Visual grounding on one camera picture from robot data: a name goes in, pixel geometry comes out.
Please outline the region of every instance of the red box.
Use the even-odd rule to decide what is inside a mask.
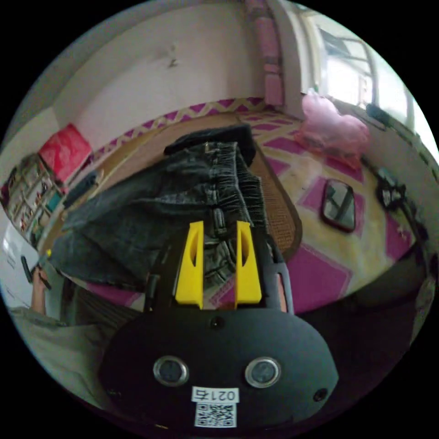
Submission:
[[[78,171],[91,153],[90,144],[71,123],[54,134],[39,151],[46,165],[63,183]]]

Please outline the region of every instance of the human hand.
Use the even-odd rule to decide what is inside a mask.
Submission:
[[[43,292],[46,289],[43,279],[47,282],[47,274],[40,267],[35,267],[32,277],[33,289],[37,292]]]

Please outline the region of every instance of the mirror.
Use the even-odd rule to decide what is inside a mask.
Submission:
[[[353,189],[338,180],[328,180],[322,202],[322,218],[329,225],[345,232],[355,230]]]

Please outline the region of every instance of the white cabinet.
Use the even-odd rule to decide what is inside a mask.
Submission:
[[[29,267],[38,261],[37,251],[26,242],[0,208],[0,284],[3,300],[9,307],[31,305],[32,285],[24,273],[22,255]]]

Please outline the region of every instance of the qr code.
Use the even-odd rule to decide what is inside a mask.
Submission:
[[[236,404],[197,403],[195,426],[208,428],[236,427]]]

